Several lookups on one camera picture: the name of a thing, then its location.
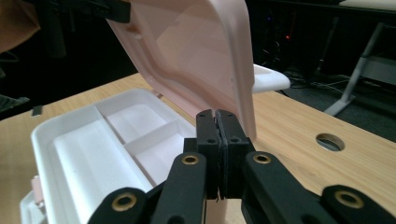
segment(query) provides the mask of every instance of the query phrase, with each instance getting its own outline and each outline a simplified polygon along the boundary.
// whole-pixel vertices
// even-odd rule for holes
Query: wooden table
[[[31,112],[0,121],[0,222],[21,223],[19,204],[37,175],[30,135],[43,121],[132,88],[151,87],[133,75],[44,105],[43,114]],[[360,190],[396,216],[396,143],[300,104],[276,92],[254,96],[258,138],[256,150],[277,156],[305,188],[321,194],[324,187],[346,185]],[[177,113],[194,124],[172,103]],[[320,133],[331,133],[345,143],[342,151],[322,148]],[[229,201],[227,223],[245,223],[240,202]]]

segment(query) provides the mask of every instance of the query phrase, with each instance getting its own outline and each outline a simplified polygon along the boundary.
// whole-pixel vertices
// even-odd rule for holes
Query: metal stand
[[[343,110],[345,107],[347,107],[355,99],[355,96],[352,95],[353,89],[355,88],[356,84],[358,83],[359,77],[361,76],[361,72],[364,69],[364,66],[366,65],[366,63],[368,61],[368,57],[370,56],[370,53],[375,45],[376,40],[378,39],[379,35],[381,34],[383,26],[384,26],[384,23],[379,22],[378,25],[375,27],[375,30],[374,30],[367,46],[366,46],[366,49],[364,50],[363,54],[359,58],[359,61],[356,64],[355,70],[353,71],[352,76],[350,77],[350,80],[347,83],[346,89],[344,90],[343,95],[341,96],[341,99],[339,99],[337,102],[335,102],[329,108],[327,108],[324,111],[326,114],[329,114],[331,116],[337,115],[341,110]]]

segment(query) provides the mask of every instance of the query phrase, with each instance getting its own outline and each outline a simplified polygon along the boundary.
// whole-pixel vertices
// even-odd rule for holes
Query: open lid
[[[129,23],[108,23],[147,83],[194,118],[207,109],[235,113],[254,139],[245,1],[129,1]]]

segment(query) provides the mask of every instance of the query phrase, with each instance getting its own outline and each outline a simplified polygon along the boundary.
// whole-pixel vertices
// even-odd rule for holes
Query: pink plastic lid
[[[129,0],[129,23],[108,21],[138,72],[195,118],[235,113],[256,137],[248,9],[244,0]]]

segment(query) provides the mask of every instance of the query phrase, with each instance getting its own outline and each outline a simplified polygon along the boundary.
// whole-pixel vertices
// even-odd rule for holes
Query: plastic storage box
[[[253,64],[245,1],[130,2],[129,23],[108,23],[148,84],[193,117],[235,113],[254,140],[252,93],[290,83]],[[22,223],[87,223],[110,192],[149,191],[166,179],[186,137],[195,128],[141,89],[47,120],[32,133],[44,202],[36,205],[29,193]],[[221,223],[225,208],[210,203],[207,223]]]

